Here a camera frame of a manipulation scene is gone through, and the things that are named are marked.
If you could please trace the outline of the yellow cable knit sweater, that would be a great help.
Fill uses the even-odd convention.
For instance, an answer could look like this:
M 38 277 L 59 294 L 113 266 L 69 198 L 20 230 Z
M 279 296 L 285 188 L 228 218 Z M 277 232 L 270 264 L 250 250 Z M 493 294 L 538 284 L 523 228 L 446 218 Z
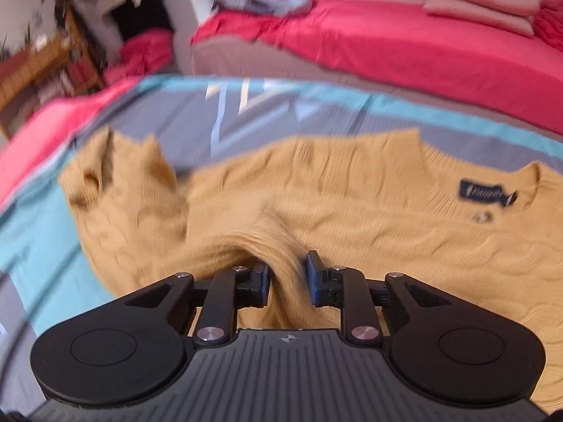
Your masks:
M 562 405 L 562 177 L 452 158 L 417 130 L 295 137 L 177 178 L 153 137 L 93 135 L 60 173 L 84 254 L 115 296 L 187 271 L 209 278 L 257 257 L 273 271 L 244 327 L 333 327 L 303 258 L 369 278 L 406 273 L 517 321 L 542 341 L 533 399 Z

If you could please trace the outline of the blue grey striped bedsheet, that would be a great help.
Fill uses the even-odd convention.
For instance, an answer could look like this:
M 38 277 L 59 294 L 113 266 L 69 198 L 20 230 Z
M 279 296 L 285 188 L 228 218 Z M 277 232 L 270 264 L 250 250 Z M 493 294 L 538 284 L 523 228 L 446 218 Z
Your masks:
M 416 128 L 476 164 L 562 167 L 562 140 L 443 105 L 314 81 L 157 75 L 125 79 L 44 106 L 1 153 L 1 408 L 30 414 L 44 396 L 30 367 L 35 339 L 111 300 L 91 270 L 57 178 L 97 129 L 160 142 L 177 173 L 297 134 Z

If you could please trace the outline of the red cloth on floor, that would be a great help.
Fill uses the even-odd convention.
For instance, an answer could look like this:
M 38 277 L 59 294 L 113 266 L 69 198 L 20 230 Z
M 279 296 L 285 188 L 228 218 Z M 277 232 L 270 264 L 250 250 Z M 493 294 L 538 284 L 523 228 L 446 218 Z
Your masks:
M 107 85 L 130 76 L 158 73 L 174 63 L 172 32 L 164 28 L 150 28 L 129 39 L 118 53 L 118 62 L 103 71 Z

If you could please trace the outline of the red bedsheet far bed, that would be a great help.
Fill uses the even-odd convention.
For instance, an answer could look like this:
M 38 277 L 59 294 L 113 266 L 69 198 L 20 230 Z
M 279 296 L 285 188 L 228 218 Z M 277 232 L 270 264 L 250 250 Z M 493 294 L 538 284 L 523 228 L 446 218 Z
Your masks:
M 281 18 L 217 12 L 191 40 L 199 75 L 399 90 L 562 131 L 562 55 L 535 37 L 436 17 L 416 5 L 319 0 Z

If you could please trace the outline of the wooden shelf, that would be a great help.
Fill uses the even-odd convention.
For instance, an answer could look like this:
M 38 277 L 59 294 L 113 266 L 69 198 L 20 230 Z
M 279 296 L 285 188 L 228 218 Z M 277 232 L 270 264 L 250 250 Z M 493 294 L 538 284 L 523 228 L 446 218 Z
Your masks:
M 55 35 L 1 62 L 1 136 L 7 140 L 51 100 L 105 88 L 106 52 L 71 4 L 55 12 L 62 24 Z

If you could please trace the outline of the lower pink pillow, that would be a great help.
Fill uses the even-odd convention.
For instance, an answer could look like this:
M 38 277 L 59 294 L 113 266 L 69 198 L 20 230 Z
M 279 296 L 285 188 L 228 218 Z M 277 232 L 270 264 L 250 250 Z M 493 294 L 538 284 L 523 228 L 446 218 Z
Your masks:
M 500 28 L 526 37 L 534 35 L 532 23 L 528 18 L 499 12 L 466 0 L 424 0 L 423 9 L 434 16 Z

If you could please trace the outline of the folded red blanket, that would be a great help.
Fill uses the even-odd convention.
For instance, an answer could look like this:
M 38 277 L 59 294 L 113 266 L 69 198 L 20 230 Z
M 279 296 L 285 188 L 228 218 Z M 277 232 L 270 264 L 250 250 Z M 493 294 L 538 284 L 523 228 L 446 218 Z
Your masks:
M 537 37 L 563 51 L 563 0 L 542 0 L 532 26 Z

